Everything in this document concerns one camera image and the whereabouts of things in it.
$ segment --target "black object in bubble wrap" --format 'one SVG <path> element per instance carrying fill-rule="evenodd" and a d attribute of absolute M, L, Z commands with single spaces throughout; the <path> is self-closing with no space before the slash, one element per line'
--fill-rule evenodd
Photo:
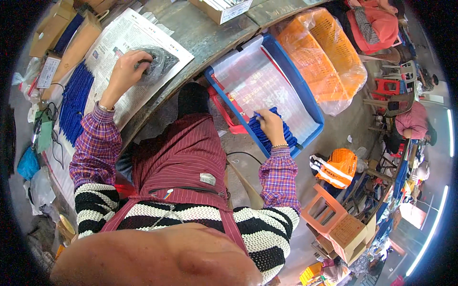
<path fill-rule="evenodd" d="M 153 61 L 149 67 L 143 72 L 142 78 L 137 82 L 138 86 L 147 86 L 156 84 L 165 74 L 167 74 L 172 67 L 180 60 L 161 47 L 146 46 L 133 48 L 132 50 L 145 51 L 153 57 Z M 145 62 L 139 61 L 135 68 Z"/>

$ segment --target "fluorescent light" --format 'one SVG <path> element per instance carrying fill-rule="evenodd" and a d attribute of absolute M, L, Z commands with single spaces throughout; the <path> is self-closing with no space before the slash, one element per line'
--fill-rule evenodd
<path fill-rule="evenodd" d="M 455 137 L 453 136 L 453 121 L 452 121 L 452 111 L 447 109 L 448 115 L 448 128 L 450 129 L 450 157 L 453 157 L 455 153 Z"/>
<path fill-rule="evenodd" d="M 442 201 L 441 201 L 441 206 L 439 207 L 439 211 L 437 212 L 436 220 L 434 221 L 434 224 L 431 228 L 431 232 L 428 235 L 428 238 L 425 241 L 425 244 L 423 245 L 423 248 L 421 249 L 420 253 L 418 254 L 417 258 L 415 258 L 415 261 L 413 262 L 412 266 L 407 270 L 407 273 L 405 274 L 406 276 L 409 276 L 412 271 L 414 271 L 415 267 L 417 266 L 418 262 L 420 261 L 421 257 L 423 254 L 425 254 L 426 249 L 428 248 L 429 243 L 431 242 L 432 236 L 434 235 L 434 232 L 436 231 L 437 225 L 439 224 L 439 220 L 442 215 L 442 211 L 444 210 L 444 205 L 445 205 L 445 199 L 447 198 L 447 193 L 448 193 L 448 186 L 445 186 L 444 188 L 444 193 L 442 195 Z"/>

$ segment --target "bracelet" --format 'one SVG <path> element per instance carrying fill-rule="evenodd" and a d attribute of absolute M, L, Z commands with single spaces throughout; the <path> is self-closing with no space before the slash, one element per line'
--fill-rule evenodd
<path fill-rule="evenodd" d="M 276 148 L 276 147 L 288 147 L 288 144 L 280 144 L 280 145 L 272 146 L 272 148 Z"/>
<path fill-rule="evenodd" d="M 108 108 L 106 108 L 105 106 L 100 105 L 100 102 L 99 102 L 99 101 L 97 101 L 97 106 L 98 106 L 101 110 L 103 110 L 103 111 L 115 112 L 115 107 L 114 107 L 114 106 L 113 106 L 113 109 L 108 109 Z"/>

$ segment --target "black and white striped sweater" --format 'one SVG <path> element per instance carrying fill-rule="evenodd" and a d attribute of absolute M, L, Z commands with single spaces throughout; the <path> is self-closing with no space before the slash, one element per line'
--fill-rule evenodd
<path fill-rule="evenodd" d="M 75 192 L 79 238 L 99 232 L 119 208 L 119 196 L 114 186 L 87 183 Z M 217 208 L 208 205 L 176 204 L 154 228 L 151 226 L 167 212 L 170 204 L 142 201 L 135 204 L 118 226 L 120 229 L 152 230 L 171 225 L 197 222 L 224 233 Z M 269 207 L 252 210 L 234 209 L 234 220 L 242 234 L 250 258 L 269 282 L 285 264 L 289 255 L 291 233 L 299 223 L 298 213 L 291 207 Z"/>

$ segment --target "red striped apron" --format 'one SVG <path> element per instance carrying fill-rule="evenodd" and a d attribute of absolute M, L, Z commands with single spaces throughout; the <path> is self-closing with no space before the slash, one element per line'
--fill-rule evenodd
<path fill-rule="evenodd" d="M 233 210 L 227 207 L 226 154 L 211 115 L 185 115 L 157 138 L 143 140 L 135 150 L 132 165 L 132 179 L 140 191 L 129 196 L 129 201 L 104 225 L 102 232 L 116 230 L 127 212 L 140 201 L 209 205 L 219 209 L 224 232 L 248 255 Z M 208 183 L 202 179 L 208 178 L 205 174 L 211 174 L 215 180 Z"/>

